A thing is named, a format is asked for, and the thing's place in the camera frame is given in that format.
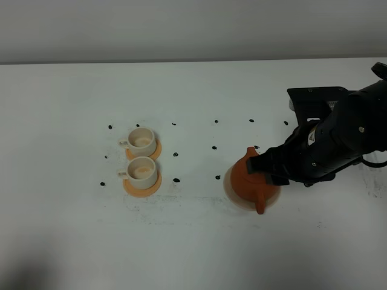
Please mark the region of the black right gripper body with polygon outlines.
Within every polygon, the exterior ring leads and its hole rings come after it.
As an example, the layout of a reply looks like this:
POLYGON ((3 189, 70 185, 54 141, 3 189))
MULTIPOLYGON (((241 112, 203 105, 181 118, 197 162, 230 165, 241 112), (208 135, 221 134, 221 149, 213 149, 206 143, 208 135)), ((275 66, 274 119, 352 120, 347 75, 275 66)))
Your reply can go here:
POLYGON ((310 187, 332 181, 337 172, 360 158, 360 153, 347 145, 339 134, 333 117, 294 133, 285 142, 284 168, 288 179, 310 187))

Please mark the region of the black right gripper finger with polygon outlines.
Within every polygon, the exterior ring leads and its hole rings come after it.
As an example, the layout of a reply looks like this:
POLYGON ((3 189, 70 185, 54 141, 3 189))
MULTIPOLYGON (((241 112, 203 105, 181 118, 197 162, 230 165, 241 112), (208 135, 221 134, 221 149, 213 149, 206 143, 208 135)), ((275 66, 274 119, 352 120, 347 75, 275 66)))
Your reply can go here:
POLYGON ((288 173, 283 172, 264 172, 265 181, 270 185, 289 185, 290 178, 288 173))
POLYGON ((286 174, 283 146, 271 147, 265 153, 248 157, 247 173, 264 172, 269 174, 286 174))

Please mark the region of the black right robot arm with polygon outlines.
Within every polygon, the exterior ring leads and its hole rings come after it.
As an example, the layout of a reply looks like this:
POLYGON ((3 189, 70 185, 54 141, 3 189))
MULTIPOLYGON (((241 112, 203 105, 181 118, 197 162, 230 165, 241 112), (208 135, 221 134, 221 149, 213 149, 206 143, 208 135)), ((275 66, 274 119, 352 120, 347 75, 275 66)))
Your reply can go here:
POLYGON ((288 89, 298 126, 284 144, 250 157, 247 173, 261 173, 272 185, 296 181, 310 187, 358 163, 386 166, 363 158, 386 151, 386 65, 377 62, 371 69, 380 80, 358 91, 340 86, 288 89))

